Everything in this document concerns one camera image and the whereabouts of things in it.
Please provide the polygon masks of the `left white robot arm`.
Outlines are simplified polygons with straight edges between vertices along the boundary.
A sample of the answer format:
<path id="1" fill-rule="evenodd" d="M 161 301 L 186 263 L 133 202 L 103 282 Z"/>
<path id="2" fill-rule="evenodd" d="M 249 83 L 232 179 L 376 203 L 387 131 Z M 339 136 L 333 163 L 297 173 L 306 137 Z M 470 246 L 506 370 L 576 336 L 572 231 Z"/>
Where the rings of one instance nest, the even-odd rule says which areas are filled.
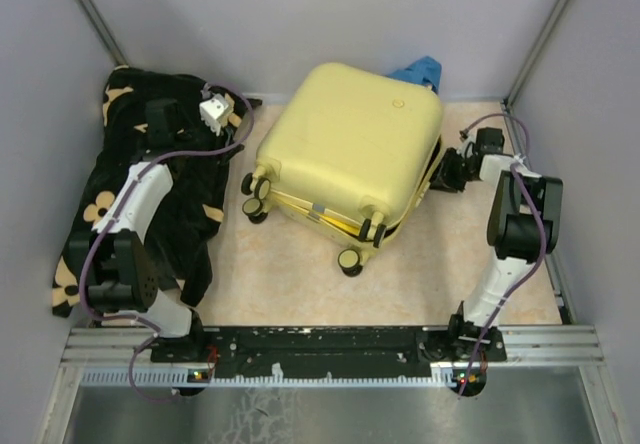
<path id="1" fill-rule="evenodd" d="M 98 322 L 122 320 L 148 328 L 155 338 L 173 339 L 184 359 L 201 358 L 208 337 L 194 328 L 194 313 L 160 289 L 160 274 L 147 253 L 149 228 L 178 178 L 172 165 L 180 158 L 227 157 L 242 141 L 229 127 L 231 104 L 214 94 L 198 105 L 207 136 L 222 147 L 195 148 L 183 140 L 187 116 L 178 101 L 160 98 L 144 107 L 147 144 L 128 167 L 126 179 L 112 206 L 93 224 L 90 233 L 76 234 L 69 243 L 73 263 L 79 265 L 80 303 Z"/>

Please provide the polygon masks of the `yellow pants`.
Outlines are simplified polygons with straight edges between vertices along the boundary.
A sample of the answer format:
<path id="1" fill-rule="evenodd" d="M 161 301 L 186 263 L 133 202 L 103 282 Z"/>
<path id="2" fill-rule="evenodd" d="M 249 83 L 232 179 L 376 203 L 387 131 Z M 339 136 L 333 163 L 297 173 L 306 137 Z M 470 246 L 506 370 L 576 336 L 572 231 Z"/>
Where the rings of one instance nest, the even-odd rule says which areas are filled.
<path id="1" fill-rule="evenodd" d="M 326 222 L 327 224 L 333 225 L 334 227 L 355 236 L 360 240 L 366 240 L 368 238 L 368 230 L 362 231 L 360 226 L 356 226 L 354 224 L 343 222 L 339 219 L 327 216 L 322 214 L 320 218 Z"/>

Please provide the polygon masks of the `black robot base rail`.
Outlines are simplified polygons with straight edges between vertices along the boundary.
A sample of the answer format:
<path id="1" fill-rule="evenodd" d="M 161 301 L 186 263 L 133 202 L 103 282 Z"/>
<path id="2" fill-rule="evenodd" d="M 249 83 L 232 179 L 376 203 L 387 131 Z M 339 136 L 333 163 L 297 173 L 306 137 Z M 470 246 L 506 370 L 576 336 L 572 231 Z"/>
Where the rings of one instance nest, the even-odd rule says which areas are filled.
<path id="1" fill-rule="evenodd" d="M 194 381 L 269 378 L 341 381 L 429 378 L 432 365 L 501 363 L 502 333 L 452 322 L 447 327 L 203 327 L 184 337 L 159 338 L 151 360 L 200 362 Z"/>

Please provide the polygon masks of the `yellow suitcase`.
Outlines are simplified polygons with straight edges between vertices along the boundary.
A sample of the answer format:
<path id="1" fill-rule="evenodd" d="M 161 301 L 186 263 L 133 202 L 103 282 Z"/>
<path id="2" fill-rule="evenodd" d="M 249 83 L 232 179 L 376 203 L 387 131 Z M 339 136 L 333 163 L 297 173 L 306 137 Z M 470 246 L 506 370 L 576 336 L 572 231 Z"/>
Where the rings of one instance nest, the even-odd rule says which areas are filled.
<path id="1" fill-rule="evenodd" d="M 430 86 L 347 64 L 315 67 L 266 133 L 241 183 L 253 224 L 278 208 L 339 242 L 358 276 L 402 229 L 444 154 L 443 104 Z M 360 240 L 324 214 L 368 230 Z"/>

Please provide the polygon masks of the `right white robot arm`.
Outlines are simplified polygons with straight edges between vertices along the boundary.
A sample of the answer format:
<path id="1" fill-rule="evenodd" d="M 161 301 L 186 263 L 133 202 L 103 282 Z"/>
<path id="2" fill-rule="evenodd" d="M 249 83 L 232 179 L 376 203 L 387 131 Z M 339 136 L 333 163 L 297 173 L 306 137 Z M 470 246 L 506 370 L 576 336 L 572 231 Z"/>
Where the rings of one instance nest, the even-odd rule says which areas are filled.
<path id="1" fill-rule="evenodd" d="M 449 148 L 432 187 L 462 192 L 481 181 L 494 189 L 486 242 L 489 260 L 469 297 L 449 321 L 448 351 L 461 360 L 497 340 L 495 325 L 504 305 L 540 268 L 557 244 L 564 183 L 530 170 L 521 155 L 504 152 L 498 128 L 484 127 L 475 135 L 461 132 L 459 148 Z"/>

